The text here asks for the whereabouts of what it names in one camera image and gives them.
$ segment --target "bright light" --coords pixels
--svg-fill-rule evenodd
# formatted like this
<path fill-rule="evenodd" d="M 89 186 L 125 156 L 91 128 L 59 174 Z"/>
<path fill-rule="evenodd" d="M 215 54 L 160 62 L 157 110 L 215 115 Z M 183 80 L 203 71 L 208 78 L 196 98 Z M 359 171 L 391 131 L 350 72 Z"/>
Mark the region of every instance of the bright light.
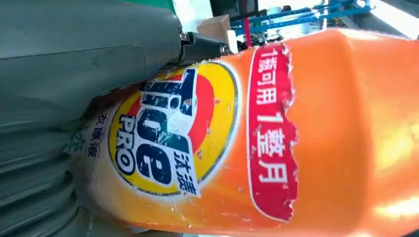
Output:
<path fill-rule="evenodd" d="M 273 1 L 273 0 L 258 0 L 257 4 L 259 6 L 259 10 L 262 9 L 269 9 L 272 7 L 277 6 L 285 6 L 290 5 L 293 10 L 297 10 L 303 7 L 310 7 L 317 4 L 321 4 L 321 0 L 281 0 L 281 1 Z"/>
<path fill-rule="evenodd" d="M 366 34 L 363 31 L 353 31 L 349 29 L 340 29 L 340 31 L 345 32 L 345 35 L 353 38 L 353 39 L 359 39 L 359 40 L 377 40 L 378 37 L 376 34 Z"/>
<path fill-rule="evenodd" d="M 400 216 L 418 215 L 419 214 L 419 197 L 402 200 L 400 202 L 376 208 L 379 215 L 399 218 Z"/>
<path fill-rule="evenodd" d="M 357 1 L 361 7 L 365 6 L 364 1 Z M 416 40 L 419 35 L 419 18 L 409 15 L 381 0 L 371 0 L 371 13 L 406 35 Z"/>
<path fill-rule="evenodd" d="M 325 0 L 325 5 L 329 4 L 329 0 Z M 329 13 L 329 10 L 327 8 L 325 9 L 324 14 L 327 15 Z M 323 30 L 327 29 L 327 19 L 323 19 Z"/>
<path fill-rule="evenodd" d="M 381 139 L 376 146 L 377 159 L 375 159 L 374 175 L 382 177 L 394 165 L 405 163 L 412 157 L 414 141 L 412 131 L 408 126 L 392 128 L 392 135 Z"/>

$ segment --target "tide pro logo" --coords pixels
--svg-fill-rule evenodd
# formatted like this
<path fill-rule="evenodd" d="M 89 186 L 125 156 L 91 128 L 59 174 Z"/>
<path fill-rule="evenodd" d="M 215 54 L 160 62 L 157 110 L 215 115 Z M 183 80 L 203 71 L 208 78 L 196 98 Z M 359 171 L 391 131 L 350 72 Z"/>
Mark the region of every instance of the tide pro logo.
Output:
<path fill-rule="evenodd" d="M 109 154 L 123 179 L 158 196 L 200 196 L 238 123 L 238 86 L 218 63 L 178 70 L 141 84 L 121 103 Z"/>

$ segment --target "orange detergent bottle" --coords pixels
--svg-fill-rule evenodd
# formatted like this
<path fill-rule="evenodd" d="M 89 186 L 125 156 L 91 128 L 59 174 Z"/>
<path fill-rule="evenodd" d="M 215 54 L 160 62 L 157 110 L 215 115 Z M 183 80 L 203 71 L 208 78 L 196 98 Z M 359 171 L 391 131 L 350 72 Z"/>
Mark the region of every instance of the orange detergent bottle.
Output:
<path fill-rule="evenodd" d="M 418 55 L 417 40 L 335 29 L 113 92 L 69 146 L 79 193 L 146 229 L 407 234 L 419 227 Z"/>

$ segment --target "gray plastic machine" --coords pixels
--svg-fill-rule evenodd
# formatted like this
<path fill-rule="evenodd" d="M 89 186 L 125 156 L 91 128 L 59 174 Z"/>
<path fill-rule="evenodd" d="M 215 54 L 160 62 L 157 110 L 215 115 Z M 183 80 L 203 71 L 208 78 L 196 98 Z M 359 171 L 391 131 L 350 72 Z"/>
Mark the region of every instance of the gray plastic machine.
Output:
<path fill-rule="evenodd" d="M 228 53 L 163 8 L 0 0 L 0 237 L 123 236 L 91 233 L 61 152 L 66 127 L 101 93 Z"/>

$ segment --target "scratched label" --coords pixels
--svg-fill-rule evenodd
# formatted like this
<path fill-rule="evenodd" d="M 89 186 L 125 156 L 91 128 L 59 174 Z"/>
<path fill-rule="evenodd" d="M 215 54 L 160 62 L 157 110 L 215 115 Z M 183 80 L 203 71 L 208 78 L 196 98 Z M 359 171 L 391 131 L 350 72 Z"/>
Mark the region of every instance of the scratched label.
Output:
<path fill-rule="evenodd" d="M 110 103 L 102 103 L 99 106 L 94 103 L 90 104 L 82 118 L 83 126 L 73 134 L 65 151 L 74 156 L 93 160 L 99 157 L 100 144 L 106 137 L 112 105 Z"/>
<path fill-rule="evenodd" d="M 248 94 L 248 170 L 251 198 L 265 216 L 289 221 L 297 197 L 296 128 L 286 118 L 293 99 L 287 49 L 255 50 Z"/>
<path fill-rule="evenodd" d="M 124 182 L 146 195 L 200 197 L 237 126 L 238 93 L 233 74 L 218 63 L 141 84 L 113 116 L 112 164 Z"/>

